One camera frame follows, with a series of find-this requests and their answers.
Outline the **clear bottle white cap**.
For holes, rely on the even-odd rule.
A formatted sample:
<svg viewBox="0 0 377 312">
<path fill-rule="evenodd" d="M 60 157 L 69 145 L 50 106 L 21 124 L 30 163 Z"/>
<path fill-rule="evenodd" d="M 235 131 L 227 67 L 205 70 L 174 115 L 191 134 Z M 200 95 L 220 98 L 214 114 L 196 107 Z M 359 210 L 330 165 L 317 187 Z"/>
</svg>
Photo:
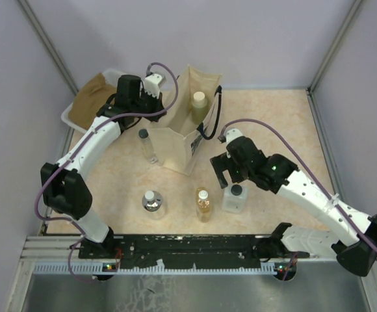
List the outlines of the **clear bottle white cap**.
<svg viewBox="0 0 377 312">
<path fill-rule="evenodd" d="M 142 197 L 142 206 L 145 213 L 154 220 L 159 220 L 166 214 L 166 203 L 157 191 L 148 190 Z"/>
</svg>

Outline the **beige canvas tote bag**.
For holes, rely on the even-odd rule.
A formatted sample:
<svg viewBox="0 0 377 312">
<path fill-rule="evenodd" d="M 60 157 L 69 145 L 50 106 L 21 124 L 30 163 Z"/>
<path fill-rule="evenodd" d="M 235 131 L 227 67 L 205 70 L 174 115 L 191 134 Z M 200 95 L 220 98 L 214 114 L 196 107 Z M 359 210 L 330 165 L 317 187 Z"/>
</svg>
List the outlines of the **beige canvas tote bag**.
<svg viewBox="0 0 377 312">
<path fill-rule="evenodd" d="M 199 147 L 206 137 L 212 137 L 222 109 L 222 76 L 205 73 L 188 66 L 177 78 L 178 95 L 171 91 L 164 104 L 174 105 L 158 122 L 151 122 L 148 134 L 159 164 L 167 169 L 189 176 L 194 168 Z M 205 95 L 206 115 L 195 122 L 192 117 L 194 94 Z"/>
</svg>

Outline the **amber liquid bottle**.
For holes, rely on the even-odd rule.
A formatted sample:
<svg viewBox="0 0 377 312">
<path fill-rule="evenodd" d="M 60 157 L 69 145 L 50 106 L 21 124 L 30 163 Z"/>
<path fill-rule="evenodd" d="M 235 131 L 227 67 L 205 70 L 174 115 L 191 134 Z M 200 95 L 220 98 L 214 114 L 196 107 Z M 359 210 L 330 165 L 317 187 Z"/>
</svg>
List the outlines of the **amber liquid bottle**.
<svg viewBox="0 0 377 312">
<path fill-rule="evenodd" d="M 201 187 L 196 190 L 196 215 L 200 222 L 206 223 L 210 220 L 212 205 L 209 192 Z"/>
</svg>

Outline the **white square bottle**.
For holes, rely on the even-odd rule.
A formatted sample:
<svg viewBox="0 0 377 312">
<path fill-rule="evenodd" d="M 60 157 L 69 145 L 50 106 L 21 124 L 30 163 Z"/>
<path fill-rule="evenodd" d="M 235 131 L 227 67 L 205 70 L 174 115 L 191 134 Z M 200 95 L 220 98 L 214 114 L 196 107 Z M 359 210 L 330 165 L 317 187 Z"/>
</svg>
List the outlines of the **white square bottle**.
<svg viewBox="0 0 377 312">
<path fill-rule="evenodd" d="M 248 190 L 240 184 L 232 184 L 225 188 L 222 200 L 222 210 L 228 213 L 240 214 L 246 204 Z"/>
</svg>

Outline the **green bottle beige cap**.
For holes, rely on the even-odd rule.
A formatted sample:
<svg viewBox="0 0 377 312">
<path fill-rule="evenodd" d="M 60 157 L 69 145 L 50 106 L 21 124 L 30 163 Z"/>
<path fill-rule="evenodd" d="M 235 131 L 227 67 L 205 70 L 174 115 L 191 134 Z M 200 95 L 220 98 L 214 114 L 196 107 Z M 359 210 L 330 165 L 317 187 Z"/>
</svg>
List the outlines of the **green bottle beige cap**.
<svg viewBox="0 0 377 312">
<path fill-rule="evenodd" d="M 200 125 L 209 112 L 209 102 L 204 92 L 197 91 L 191 100 L 192 122 Z"/>
</svg>

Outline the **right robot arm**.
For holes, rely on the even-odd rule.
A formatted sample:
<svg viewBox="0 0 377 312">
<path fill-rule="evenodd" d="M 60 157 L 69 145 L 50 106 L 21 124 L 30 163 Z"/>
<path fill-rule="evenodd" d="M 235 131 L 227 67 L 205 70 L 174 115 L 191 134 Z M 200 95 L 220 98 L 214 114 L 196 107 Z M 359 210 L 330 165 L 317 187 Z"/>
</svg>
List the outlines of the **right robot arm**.
<svg viewBox="0 0 377 312">
<path fill-rule="evenodd" d="M 377 213 L 369 215 L 347 205 L 337 196 L 323 193 L 296 164 L 273 154 L 269 157 L 252 139 L 232 129 L 219 136 L 226 152 L 213 157 L 221 188 L 228 182 L 251 181 L 256 187 L 291 200 L 328 227 L 328 230 L 306 229 L 281 224 L 273 231 L 271 250 L 278 257 L 290 252 L 304 252 L 317 257 L 335 257 L 350 273 L 365 277 L 377 260 Z"/>
</svg>

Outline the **clear bottle dark cap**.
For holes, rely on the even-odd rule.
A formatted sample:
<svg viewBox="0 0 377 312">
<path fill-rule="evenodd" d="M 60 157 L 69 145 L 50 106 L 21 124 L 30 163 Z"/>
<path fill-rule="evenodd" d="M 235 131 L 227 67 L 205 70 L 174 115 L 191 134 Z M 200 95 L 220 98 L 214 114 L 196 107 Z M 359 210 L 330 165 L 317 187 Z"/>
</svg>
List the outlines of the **clear bottle dark cap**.
<svg viewBox="0 0 377 312">
<path fill-rule="evenodd" d="M 155 164 L 158 161 L 153 144 L 151 142 L 150 136 L 147 129 L 140 129 L 138 132 L 138 137 L 140 139 L 142 152 L 145 158 L 151 163 Z"/>
</svg>

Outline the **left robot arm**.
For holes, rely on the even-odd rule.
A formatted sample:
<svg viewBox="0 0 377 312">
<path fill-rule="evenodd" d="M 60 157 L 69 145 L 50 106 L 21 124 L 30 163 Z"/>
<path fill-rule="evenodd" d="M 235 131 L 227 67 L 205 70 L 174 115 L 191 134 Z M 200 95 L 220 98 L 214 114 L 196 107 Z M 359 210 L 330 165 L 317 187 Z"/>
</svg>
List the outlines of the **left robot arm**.
<svg viewBox="0 0 377 312">
<path fill-rule="evenodd" d="M 57 163 L 45 163 L 40 170 L 44 203 L 79 227 L 84 241 L 100 257 L 116 249 L 113 230 L 93 210 L 93 197 L 86 177 L 106 148 L 135 118 L 158 121 L 166 113 L 161 86 L 164 75 L 149 73 L 144 79 L 121 75 L 116 93 L 97 111 L 85 136 Z"/>
</svg>

